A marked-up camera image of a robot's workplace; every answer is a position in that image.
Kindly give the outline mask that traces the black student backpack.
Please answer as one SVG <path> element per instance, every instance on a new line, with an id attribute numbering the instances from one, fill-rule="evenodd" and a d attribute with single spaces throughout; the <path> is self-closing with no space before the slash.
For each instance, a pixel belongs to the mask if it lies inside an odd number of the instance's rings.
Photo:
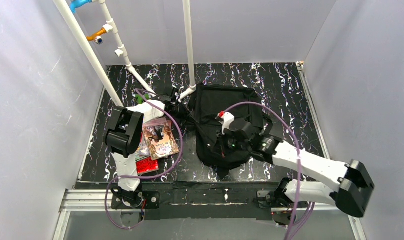
<path id="1" fill-rule="evenodd" d="M 196 86 L 188 103 L 195 126 L 196 153 L 224 179 L 250 159 L 269 163 L 282 141 L 272 135 L 273 121 L 254 89 L 224 85 Z"/>

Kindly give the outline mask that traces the brown illustrated book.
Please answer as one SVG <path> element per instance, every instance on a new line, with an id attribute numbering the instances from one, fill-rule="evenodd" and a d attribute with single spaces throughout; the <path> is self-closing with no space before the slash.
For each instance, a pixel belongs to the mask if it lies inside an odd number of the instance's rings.
<path id="1" fill-rule="evenodd" d="M 153 161 L 178 154 L 180 149 L 173 136 L 172 129 L 164 128 L 163 133 L 144 132 L 143 134 Z"/>

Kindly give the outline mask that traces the pink comic book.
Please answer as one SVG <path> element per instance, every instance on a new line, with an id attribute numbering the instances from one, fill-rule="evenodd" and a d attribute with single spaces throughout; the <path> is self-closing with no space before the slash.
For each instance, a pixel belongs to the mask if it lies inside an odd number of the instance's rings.
<path id="1" fill-rule="evenodd" d="M 163 133 L 165 127 L 167 127 L 167 130 L 171 130 L 172 122 L 166 117 L 156 118 L 144 123 L 143 131 L 145 133 L 150 132 L 154 135 L 155 133 Z"/>

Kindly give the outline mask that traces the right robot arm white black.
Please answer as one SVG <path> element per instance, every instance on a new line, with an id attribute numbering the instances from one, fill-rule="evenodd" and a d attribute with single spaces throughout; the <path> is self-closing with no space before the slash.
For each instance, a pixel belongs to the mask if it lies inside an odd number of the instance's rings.
<path id="1" fill-rule="evenodd" d="M 270 200 L 278 200 L 281 204 L 295 200 L 322 203 L 335 206 L 349 216 L 364 217 L 375 184 L 362 162 L 354 159 L 349 163 L 333 161 L 297 150 L 278 136 L 259 133 L 250 122 L 236 118 L 230 112 L 221 111 L 216 120 L 221 124 L 218 136 L 226 139 L 229 150 L 242 151 L 257 161 L 294 171 L 299 169 L 297 160 L 301 157 L 301 173 L 314 180 L 298 182 L 284 178 Z"/>

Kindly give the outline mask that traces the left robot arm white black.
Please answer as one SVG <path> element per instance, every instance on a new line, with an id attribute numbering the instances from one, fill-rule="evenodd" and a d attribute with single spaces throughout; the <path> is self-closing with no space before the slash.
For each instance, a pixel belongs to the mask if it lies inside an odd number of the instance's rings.
<path id="1" fill-rule="evenodd" d="M 167 116 L 179 135 L 180 145 L 173 146 L 173 150 L 179 150 L 177 160 L 163 173 L 154 175 L 153 178 L 162 177 L 171 172 L 183 158 L 183 133 L 179 123 L 172 116 L 172 110 L 180 103 L 180 94 L 174 86 L 165 94 L 155 95 L 145 99 L 142 104 L 133 107 L 114 107 L 104 135 L 104 143 L 114 158 L 118 183 L 117 190 L 112 190 L 114 196 L 134 204 L 139 196 L 139 186 L 145 176 L 140 176 L 137 169 L 135 153 L 137 152 L 144 135 L 144 124 L 152 120 L 160 120 Z"/>

